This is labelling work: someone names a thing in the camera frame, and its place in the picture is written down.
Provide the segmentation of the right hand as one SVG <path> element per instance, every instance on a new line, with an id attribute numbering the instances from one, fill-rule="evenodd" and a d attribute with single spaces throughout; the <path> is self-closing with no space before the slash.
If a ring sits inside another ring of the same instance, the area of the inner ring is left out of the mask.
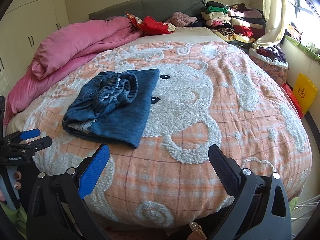
<path id="1" fill-rule="evenodd" d="M 192 230 L 192 233 L 188 236 L 187 240 L 206 240 L 207 237 L 202 231 L 202 228 L 196 222 L 190 222 L 189 227 Z"/>

